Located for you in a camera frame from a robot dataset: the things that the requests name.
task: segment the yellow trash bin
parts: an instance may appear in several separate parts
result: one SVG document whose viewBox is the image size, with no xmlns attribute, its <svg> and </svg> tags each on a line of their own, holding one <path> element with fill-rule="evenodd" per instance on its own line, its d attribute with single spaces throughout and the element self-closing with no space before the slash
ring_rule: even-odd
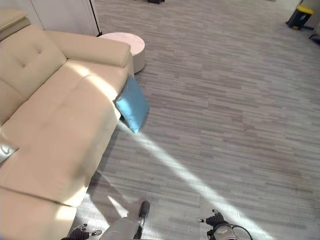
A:
<svg viewBox="0 0 320 240">
<path fill-rule="evenodd" d="M 314 11 L 304 5 L 298 5 L 286 24 L 293 29 L 300 30 Z"/>
</svg>

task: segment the white side table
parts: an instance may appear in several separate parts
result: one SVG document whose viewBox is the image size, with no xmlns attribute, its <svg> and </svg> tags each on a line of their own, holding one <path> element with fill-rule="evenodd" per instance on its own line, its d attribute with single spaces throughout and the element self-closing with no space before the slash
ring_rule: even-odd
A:
<svg viewBox="0 0 320 240">
<path fill-rule="evenodd" d="M 123 42 L 131 46 L 131 54 L 133 56 L 133 68 L 134 73 L 141 71 L 145 62 L 145 42 L 144 40 L 132 33 L 127 32 L 111 32 L 101 35 L 99 38 L 105 38 L 110 40 L 115 40 L 118 42 Z"/>
</svg>

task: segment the wood plank flooring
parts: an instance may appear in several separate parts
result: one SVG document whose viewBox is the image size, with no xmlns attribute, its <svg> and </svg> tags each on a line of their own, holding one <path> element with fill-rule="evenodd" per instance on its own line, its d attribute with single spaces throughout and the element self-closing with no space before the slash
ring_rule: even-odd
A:
<svg viewBox="0 0 320 240">
<path fill-rule="evenodd" d="M 318 240 L 320 45 L 284 23 L 298 1 L 95 2 L 104 33 L 146 42 L 150 113 L 118 124 L 74 225 L 147 199 L 146 239 L 205 240 L 216 208 L 256 240 Z"/>
</svg>

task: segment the cable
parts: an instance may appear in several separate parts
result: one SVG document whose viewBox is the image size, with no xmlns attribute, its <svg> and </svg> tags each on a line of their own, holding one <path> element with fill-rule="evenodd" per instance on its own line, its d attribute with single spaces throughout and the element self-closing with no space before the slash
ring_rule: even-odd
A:
<svg viewBox="0 0 320 240">
<path fill-rule="evenodd" d="M 245 230 L 246 233 L 249 235 L 250 240 L 254 240 L 254 239 L 252 238 L 251 234 L 248 232 L 248 230 L 245 229 L 243 226 L 239 226 L 239 225 L 235 225 L 235 224 L 230 224 L 230 223 L 222 223 L 222 224 L 216 225 L 216 226 L 214 227 L 214 229 L 212 229 L 212 230 L 213 230 L 213 233 L 215 233 L 216 230 L 217 230 L 219 227 L 221 227 L 221 226 L 229 226 L 231 229 L 234 229 L 234 228 L 243 229 L 243 230 Z"/>
<path fill-rule="evenodd" d="M 231 227 L 232 229 L 234 229 L 234 228 L 240 228 L 240 229 L 245 230 L 245 231 L 246 231 L 246 233 L 249 235 L 250 240 L 254 240 L 254 239 L 252 238 L 251 234 L 248 232 L 248 230 L 247 230 L 247 229 L 245 229 L 243 226 L 230 224 L 230 227 Z"/>
<path fill-rule="evenodd" d="M 91 10 L 92 10 L 92 13 L 93 13 L 95 25 L 96 25 L 96 28 L 98 29 L 98 32 L 99 32 L 98 35 L 97 35 L 97 37 L 98 37 L 98 36 L 101 36 L 101 35 L 102 35 L 102 31 L 100 31 L 100 28 L 99 28 L 99 25 L 98 25 L 98 21 L 97 21 L 97 18 L 96 18 L 94 6 L 92 6 L 91 0 L 89 0 L 89 2 L 90 2 Z"/>
</svg>

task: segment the beige sofa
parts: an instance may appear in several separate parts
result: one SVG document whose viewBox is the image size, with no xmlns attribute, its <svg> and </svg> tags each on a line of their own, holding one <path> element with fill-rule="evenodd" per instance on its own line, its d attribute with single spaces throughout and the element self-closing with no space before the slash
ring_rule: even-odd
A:
<svg viewBox="0 0 320 240">
<path fill-rule="evenodd" d="M 0 10 L 0 134 L 19 147 L 0 165 L 0 236 L 59 240 L 120 118 L 113 100 L 133 60 L 126 43 L 43 31 L 26 15 Z"/>
</svg>

